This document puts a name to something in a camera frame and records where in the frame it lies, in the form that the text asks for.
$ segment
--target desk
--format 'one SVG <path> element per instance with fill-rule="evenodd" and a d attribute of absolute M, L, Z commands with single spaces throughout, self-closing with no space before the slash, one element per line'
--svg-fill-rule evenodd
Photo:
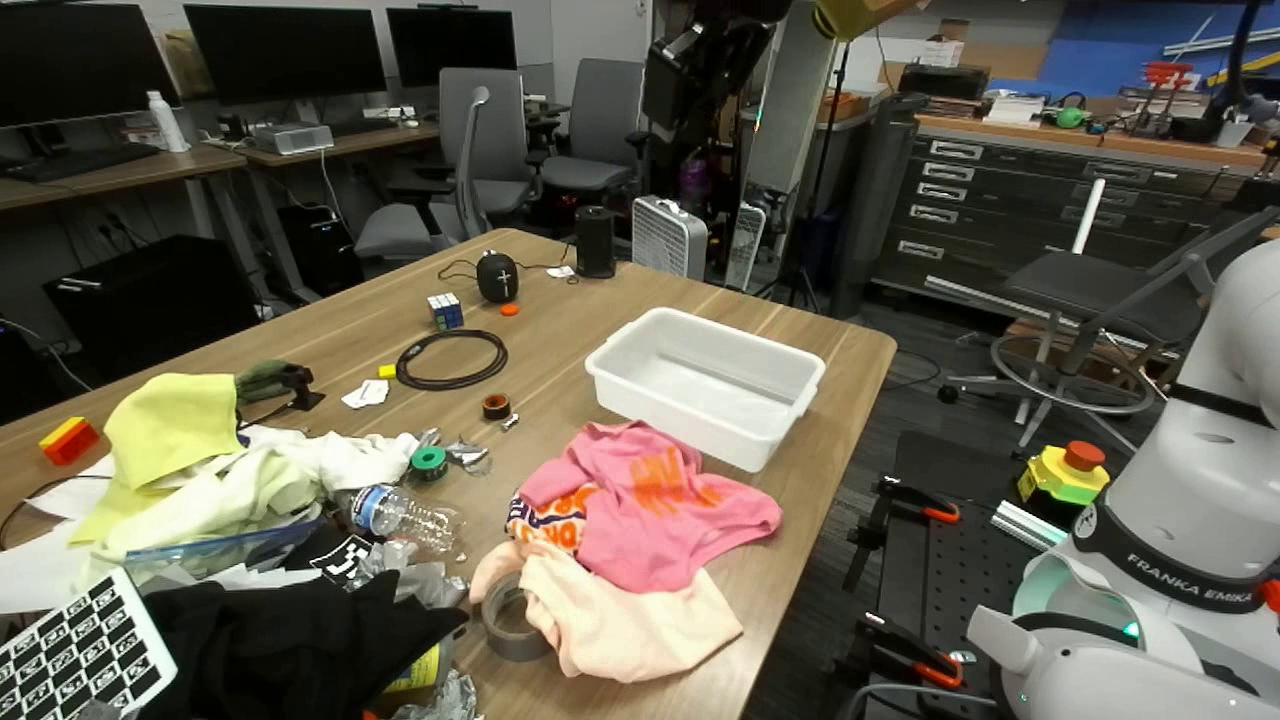
<path fill-rule="evenodd" d="M 416 148 L 416 144 L 436 144 L 436 124 L 420 124 L 420 128 L 372 128 L 372 132 L 356 132 L 356 136 L 336 136 L 332 148 L 320 152 L 300 152 L 300 156 L 276 156 L 276 152 L 260 152 L 260 148 L 236 148 L 248 160 L 248 184 L 252 184 L 252 200 L 260 212 L 260 224 L 268 232 L 268 244 L 276 256 L 288 256 L 288 264 L 280 264 L 284 284 L 296 300 L 316 300 L 316 292 L 304 284 L 300 268 L 292 264 L 292 248 L 288 248 L 288 232 L 276 216 L 276 200 L 268 188 L 268 172 L 280 168 L 296 168 L 296 164 L 316 164 L 328 156 L 364 156 L 364 152 L 388 152 L 388 148 Z"/>
<path fill-rule="evenodd" d="M 268 292 L 264 268 L 252 252 L 248 228 L 232 196 L 232 172 L 240 168 L 248 168 L 244 156 L 196 144 L 188 152 L 160 152 L 160 156 L 128 160 L 116 168 L 48 180 L 48 184 L 0 180 L 0 212 L 28 212 L 28 208 L 52 208 L 52 204 L 72 204 L 72 200 L 112 196 L 112 192 L 152 188 L 152 184 L 200 180 L 228 228 L 232 256 L 252 296 L 264 308 L 284 312 L 284 304 Z"/>
<path fill-rule="evenodd" d="M 424 492 L 424 500 L 460 508 L 468 540 L 464 572 L 472 572 L 472 564 L 504 540 L 504 512 L 524 476 L 532 476 L 532 468 L 556 456 L 588 420 L 612 420 L 596 404 L 592 380 L 584 372 L 584 352 L 592 352 L 620 324 L 636 320 L 644 308 L 668 304 L 700 312 L 708 320 L 736 324 L 824 356 L 828 376 L 808 416 L 796 420 L 772 464 L 748 476 L 756 488 L 776 496 L 776 504 L 784 508 L 784 528 L 768 544 L 736 548 L 712 564 L 720 592 L 744 620 L 744 636 L 736 644 L 728 644 L 688 676 L 636 688 L 608 680 L 564 680 L 556 660 L 508 664 L 484 648 L 480 628 L 472 628 L 456 652 L 456 660 L 476 676 L 484 716 L 492 720 L 740 716 L 756 684 L 756 672 L 772 648 L 772 636 L 788 612 L 788 600 L 800 584 L 804 560 L 816 544 L 828 504 L 844 480 L 852 448 L 880 396 L 896 344 L 856 324 L 780 308 L 756 296 L 736 296 L 680 276 L 660 276 L 636 264 L 620 264 L 616 280 L 580 284 L 560 284 L 536 268 L 524 268 L 524 312 L 500 316 L 476 304 L 472 280 L 436 280 L 444 264 L 476 260 L 484 248 L 500 248 L 520 264 L 556 264 L 564 256 L 564 244 L 548 244 L 524 232 L 492 232 L 420 264 L 376 276 L 368 284 L 356 284 L 320 304 L 304 304 L 272 324 L 256 324 L 240 336 L 176 356 L 160 368 L 236 372 L 268 356 L 300 360 L 316 372 L 316 388 L 324 388 L 328 400 L 304 416 L 280 416 L 280 424 L 288 428 L 344 436 L 440 428 L 444 436 L 468 436 L 488 444 L 488 476 L 448 472 L 448 480 Z M 496 380 L 476 388 L 392 388 L 384 408 L 348 412 L 340 396 L 368 380 L 376 364 L 396 360 L 396 352 L 408 340 L 424 336 L 424 296 L 444 288 L 464 300 L 464 316 L 472 328 L 492 328 L 508 340 L 512 364 Z M 124 392 L 132 392 L 144 376 L 148 372 L 8 424 L 0 432 L 0 512 L 12 508 L 24 492 L 60 476 L 56 468 L 36 460 L 36 440 L 48 428 L 56 428 L 72 412 L 84 412 L 100 428 L 112 404 Z M 520 428 L 500 432 L 492 424 L 480 424 L 480 396 L 488 392 L 508 392 L 516 400 Z"/>

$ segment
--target black cabinet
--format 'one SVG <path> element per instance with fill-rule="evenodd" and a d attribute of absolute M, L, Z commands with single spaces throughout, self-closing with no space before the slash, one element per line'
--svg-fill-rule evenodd
<path fill-rule="evenodd" d="M 928 280 L 996 292 L 1048 248 L 1068 252 L 1092 184 L 1104 184 L 1084 252 L 1148 268 L 1204 228 L 1228 224 L 1240 176 L 1164 168 L 1096 152 L 912 136 L 872 284 L 928 292 Z"/>

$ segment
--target yellow cloth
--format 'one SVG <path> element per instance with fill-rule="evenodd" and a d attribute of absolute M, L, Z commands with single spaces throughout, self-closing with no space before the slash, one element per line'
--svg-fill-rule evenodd
<path fill-rule="evenodd" d="M 108 416 L 116 476 L 108 496 L 84 516 L 72 544 L 92 544 L 124 516 L 172 496 L 160 480 L 212 456 L 240 452 L 236 376 L 152 376 Z"/>

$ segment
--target gray floor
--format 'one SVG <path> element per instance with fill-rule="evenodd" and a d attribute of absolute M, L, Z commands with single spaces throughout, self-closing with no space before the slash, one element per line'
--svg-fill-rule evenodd
<path fill-rule="evenodd" d="M 764 664 L 752 692 L 748 720 L 824 720 L 840 716 L 848 688 L 828 684 L 832 664 L 852 640 L 852 620 L 860 608 L 876 604 L 876 560 L 864 584 L 844 592 L 844 568 L 852 544 L 844 540 L 860 512 L 868 508 L 872 484 L 892 472 L 896 440 L 904 432 L 932 432 L 972 448 L 1012 452 L 1020 428 L 1012 424 L 1016 400 L 1004 396 L 960 396 L 960 404 L 940 404 L 936 388 L 948 372 L 988 372 L 988 344 L 1000 324 L 988 316 L 952 312 L 940 304 L 920 304 L 904 296 L 876 296 L 856 316 L 900 340 L 892 376 L 876 400 L 872 424 L 856 448 L 844 488 L 828 512 L 816 552 L 808 556 L 800 592 L 792 596 L 784 632 Z M 1072 436 L 1092 436 L 1068 416 L 1052 416 L 1036 444 L 1060 444 Z"/>

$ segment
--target mesh chair back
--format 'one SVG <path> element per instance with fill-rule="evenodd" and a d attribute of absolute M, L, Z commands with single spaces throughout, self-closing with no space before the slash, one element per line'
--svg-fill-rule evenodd
<path fill-rule="evenodd" d="M 524 76 L 504 68 L 440 68 L 440 152 L 456 168 L 468 108 L 476 88 L 488 88 L 484 116 L 476 120 L 472 176 L 476 180 L 528 180 L 528 128 L 524 128 Z"/>
<path fill-rule="evenodd" d="M 572 156 L 632 164 L 628 136 L 640 124 L 640 64 L 628 60 L 580 60 L 572 80 L 568 144 Z"/>

